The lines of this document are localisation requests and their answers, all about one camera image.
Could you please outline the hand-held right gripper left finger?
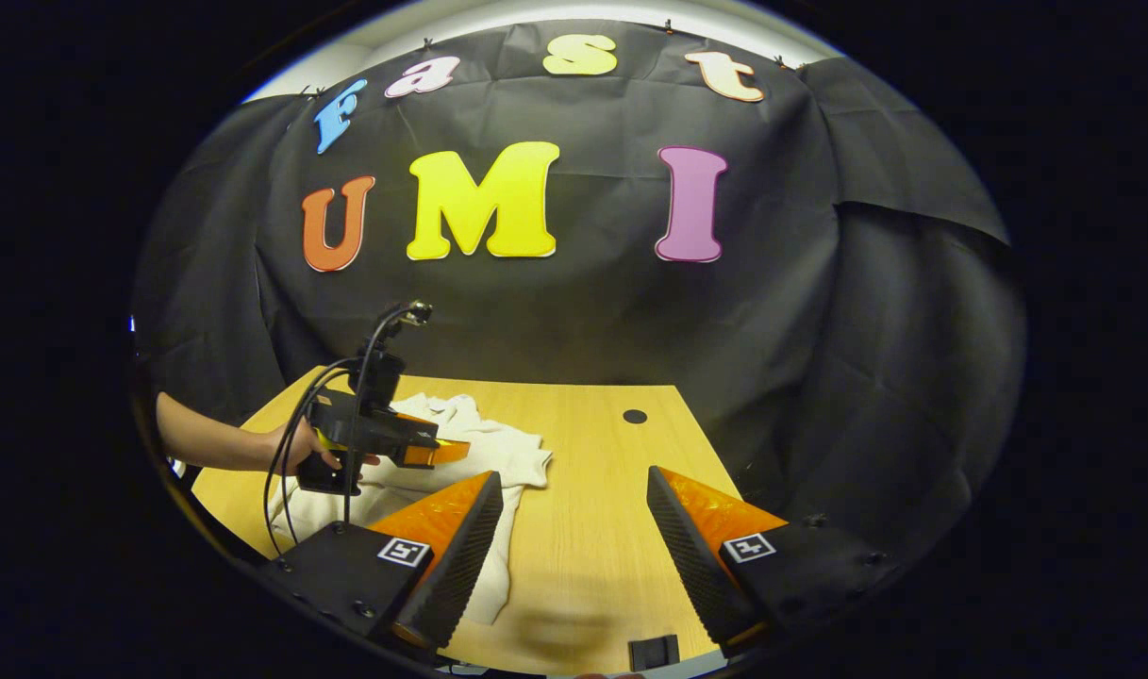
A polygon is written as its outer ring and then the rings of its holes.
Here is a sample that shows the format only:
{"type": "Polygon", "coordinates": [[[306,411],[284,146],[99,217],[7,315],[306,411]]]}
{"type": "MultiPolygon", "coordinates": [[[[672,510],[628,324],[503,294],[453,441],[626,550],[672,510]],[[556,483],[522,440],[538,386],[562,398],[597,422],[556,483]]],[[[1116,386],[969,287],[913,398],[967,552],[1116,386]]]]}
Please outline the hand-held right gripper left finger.
{"type": "Polygon", "coordinates": [[[501,520],[501,474],[453,483],[371,527],[332,522],[258,574],[308,614],[372,643],[437,651],[461,620],[501,520]]]}

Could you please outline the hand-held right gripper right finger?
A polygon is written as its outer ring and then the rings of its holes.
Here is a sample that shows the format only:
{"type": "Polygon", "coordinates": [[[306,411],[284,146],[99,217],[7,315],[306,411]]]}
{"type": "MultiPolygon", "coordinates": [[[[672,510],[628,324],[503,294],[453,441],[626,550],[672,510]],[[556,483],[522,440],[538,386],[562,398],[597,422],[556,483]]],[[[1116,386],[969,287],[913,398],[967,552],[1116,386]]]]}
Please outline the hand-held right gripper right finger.
{"type": "Polygon", "coordinates": [[[810,635],[891,581],[889,551],[824,515],[781,519],[664,466],[647,469],[646,503],[695,614],[724,651],[810,635]]]}

